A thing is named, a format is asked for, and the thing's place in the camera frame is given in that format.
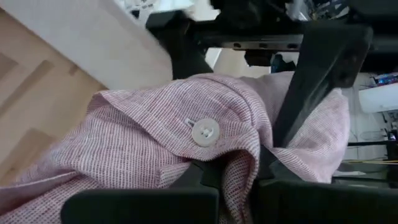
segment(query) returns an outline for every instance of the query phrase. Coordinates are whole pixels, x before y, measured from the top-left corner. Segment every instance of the white button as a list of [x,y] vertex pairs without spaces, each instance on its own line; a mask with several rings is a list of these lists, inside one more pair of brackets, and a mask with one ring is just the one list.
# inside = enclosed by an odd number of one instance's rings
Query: white button
[[219,136],[220,126],[213,119],[201,119],[193,125],[192,138],[199,146],[210,146],[217,141]]

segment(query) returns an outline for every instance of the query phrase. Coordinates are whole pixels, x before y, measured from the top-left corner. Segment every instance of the shirt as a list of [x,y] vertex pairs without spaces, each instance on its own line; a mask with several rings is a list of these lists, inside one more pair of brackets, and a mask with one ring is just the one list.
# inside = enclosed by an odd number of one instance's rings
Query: shirt
[[[259,79],[201,74],[144,90],[97,93],[85,120],[12,186],[0,188],[0,223],[60,223],[60,209],[86,189],[164,189],[192,159],[227,155],[221,221],[250,221],[248,193],[263,144],[306,181],[331,181],[348,142],[347,99],[333,90],[286,149],[272,147],[292,73]],[[215,120],[220,136],[201,147],[185,121]]]

